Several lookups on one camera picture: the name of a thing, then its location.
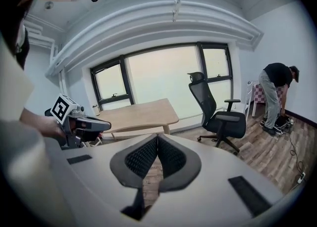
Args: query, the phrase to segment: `checkered tablecloth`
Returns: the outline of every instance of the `checkered tablecloth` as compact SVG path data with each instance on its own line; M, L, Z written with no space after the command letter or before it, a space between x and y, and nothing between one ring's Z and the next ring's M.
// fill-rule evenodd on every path
M254 103L265 103L265 94L263 92L263 88L261 87L260 83L256 82L253 84L254 87ZM282 102L282 95L283 95L283 87L277 87L277 97L279 103Z

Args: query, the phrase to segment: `smoke detector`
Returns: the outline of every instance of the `smoke detector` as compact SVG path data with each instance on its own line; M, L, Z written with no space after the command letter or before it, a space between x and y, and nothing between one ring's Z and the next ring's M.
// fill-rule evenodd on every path
M54 7L54 3L52 1L48 1L44 5L45 9L50 10Z

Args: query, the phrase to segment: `window frame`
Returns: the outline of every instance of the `window frame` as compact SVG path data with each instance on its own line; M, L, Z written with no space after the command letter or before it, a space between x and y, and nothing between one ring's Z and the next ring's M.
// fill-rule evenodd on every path
M98 106L99 106L100 110L101 111L103 110L103 108L102 108L103 104L107 104L107 103L111 103L111 102L115 102L115 101L119 101L119 100L123 100L123 99L129 99L131 105L135 104L124 59L129 58L129 57L134 56L134 55L147 53L147 52L151 52L151 51L155 51L155 50L174 48L174 47L182 47L182 46L195 46L198 49L200 67L203 71L203 74L206 78L207 83L230 80L230 95L232 98L233 97L233 74L232 74L232 64L231 64L231 57L230 57L228 45L227 44L219 44L219 43L201 43L201 42L178 43L178 44L168 44L168 45L155 46L155 47L150 47L150 48L142 49L139 51L131 52L131 53L128 53L126 55L121 55L119 57L116 57L114 59L111 59L107 62L101 63L101 64L91 68L90 71L91 71L92 83L93 83L94 92L95 92ZM228 70L229 70L228 76L208 78L206 61L205 61L205 56L204 56L204 48L205 49L224 49L225 50L225 54L227 57ZM118 65L118 64L120 64L123 83L124 83L125 91L127 94L116 96L116 97L111 97L111 98L107 98L107 99L101 99L96 74L103 71L103 70L106 70L112 66Z
M121 55L120 57L104 62L90 69L94 92L95 92L100 110L103 110L103 107L102 107L103 104L107 104L107 103L111 103L111 102L115 102L119 100L124 100L124 99L129 99L131 105L134 104L124 59L125 57ZM97 83L96 74L106 69L109 69L115 65L120 65L121 75L122 75L126 94L110 97L107 99L102 99L100 91L99 91L98 83Z

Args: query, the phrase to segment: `chair armrest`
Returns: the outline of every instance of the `chair armrest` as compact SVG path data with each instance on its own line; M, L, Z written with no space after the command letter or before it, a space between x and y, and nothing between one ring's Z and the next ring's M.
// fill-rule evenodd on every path
M236 103L236 102L241 102L241 100L239 100L239 99L226 99L224 102L225 103Z
M225 121L225 122L238 122L240 120L240 117L218 114L216 115L215 119Z

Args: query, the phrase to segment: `chair base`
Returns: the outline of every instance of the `chair base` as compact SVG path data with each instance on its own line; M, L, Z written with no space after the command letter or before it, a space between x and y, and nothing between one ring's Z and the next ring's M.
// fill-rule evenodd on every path
M234 155L238 155L238 153L240 152L239 148L238 148L237 146L235 146L235 145L234 145L228 138L226 138L226 137L223 137L221 140L219 140L217 136L199 136L199 137L197 138L197 141L198 141L198 142L201 141L202 138L211 138L211 139L214 139L214 140L212 140L212 141L217 142L217 145L216 145L217 148L219 147L220 143L221 143L222 141L224 141L226 144L228 144L229 146L231 146L231 147L235 150L235 152L233 153Z

